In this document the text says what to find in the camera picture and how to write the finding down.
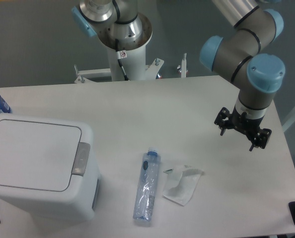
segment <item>robotic arm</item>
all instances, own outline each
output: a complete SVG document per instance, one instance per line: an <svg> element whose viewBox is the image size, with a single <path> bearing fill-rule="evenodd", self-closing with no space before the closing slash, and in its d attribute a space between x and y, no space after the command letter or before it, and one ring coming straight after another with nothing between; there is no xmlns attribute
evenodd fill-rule
<svg viewBox="0 0 295 238"><path fill-rule="evenodd" d="M280 88L285 65L276 56L260 54L283 29L283 19L274 10L259 8L254 0L212 0L237 30L224 40L213 36L204 44L200 61L211 71L240 89L233 112L219 112L215 124L221 129L235 129L245 134L254 147L265 148L270 129L260 123Z"/></svg>
<svg viewBox="0 0 295 238"><path fill-rule="evenodd" d="M152 26L138 13L138 0L80 0L72 13L80 29L98 35L107 49L112 81L145 79Z"/></svg>

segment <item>blue joint cap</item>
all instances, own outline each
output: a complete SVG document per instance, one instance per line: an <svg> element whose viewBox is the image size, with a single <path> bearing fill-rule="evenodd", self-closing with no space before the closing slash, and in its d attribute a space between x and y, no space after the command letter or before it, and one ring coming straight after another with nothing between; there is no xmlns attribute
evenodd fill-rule
<svg viewBox="0 0 295 238"><path fill-rule="evenodd" d="M250 83L263 93L277 92L285 73L286 67L282 60L268 54L256 55L247 67Z"/></svg>
<svg viewBox="0 0 295 238"><path fill-rule="evenodd" d="M212 36L205 42L201 49L199 61L210 71L213 71L216 53L222 40L223 37Z"/></svg>
<svg viewBox="0 0 295 238"><path fill-rule="evenodd" d="M277 11L274 11L273 9L267 9L266 12L270 13L276 23L276 36L275 39L281 34L284 28L284 22L283 18Z"/></svg>
<svg viewBox="0 0 295 238"><path fill-rule="evenodd" d="M86 21L83 15L79 12L77 7L74 6L72 8L72 14L73 14L75 23L78 25L78 27L86 36L93 37L97 35L94 29L90 26L90 24Z"/></svg>

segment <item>table surface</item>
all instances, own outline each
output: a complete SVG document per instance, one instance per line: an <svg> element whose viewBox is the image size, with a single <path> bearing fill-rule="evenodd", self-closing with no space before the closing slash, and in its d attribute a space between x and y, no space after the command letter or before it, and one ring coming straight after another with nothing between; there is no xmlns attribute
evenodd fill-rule
<svg viewBox="0 0 295 238"><path fill-rule="evenodd" d="M32 216L0 200L0 237L237 238L295 233L295 169L274 103L261 126L267 148L249 152L234 130L214 120L232 111L238 90L219 76L1 88L14 113L84 121L94 131L102 173L95 217L74 223ZM160 173L150 227L133 219L142 154L159 149L161 171L191 165L205 171L182 207L162 197Z"/></svg>

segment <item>gray floor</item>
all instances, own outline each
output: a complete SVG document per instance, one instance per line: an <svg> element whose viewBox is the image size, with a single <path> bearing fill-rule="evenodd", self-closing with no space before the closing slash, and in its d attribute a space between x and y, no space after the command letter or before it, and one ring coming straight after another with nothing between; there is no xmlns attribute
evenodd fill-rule
<svg viewBox="0 0 295 238"><path fill-rule="evenodd" d="M73 22L71 8L77 3L0 1L0 87L73 83L74 64L79 70L108 68L98 39L88 39ZM295 0L261 6L277 10L285 21L283 33L263 51L286 64L275 98L283 119L295 105ZM162 76L178 77L176 66L187 53L189 76L212 75L199 63L200 49L212 35L229 37L234 30L210 0L140 0L139 9L153 25L147 63L163 59ZM295 163L295 124L286 138Z"/></svg>

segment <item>cable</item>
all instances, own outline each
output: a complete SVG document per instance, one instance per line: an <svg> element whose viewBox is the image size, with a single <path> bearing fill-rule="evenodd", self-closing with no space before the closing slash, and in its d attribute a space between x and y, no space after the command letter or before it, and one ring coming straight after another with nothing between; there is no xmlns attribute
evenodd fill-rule
<svg viewBox="0 0 295 238"><path fill-rule="evenodd" d="M118 52L119 51L119 40L118 39L116 39L116 46L115 47L116 47L116 52ZM124 80L125 81L130 81L127 74L126 74L126 71L124 70L121 59L118 59L118 64L119 64L119 66L120 66L120 68L122 70Z"/></svg>

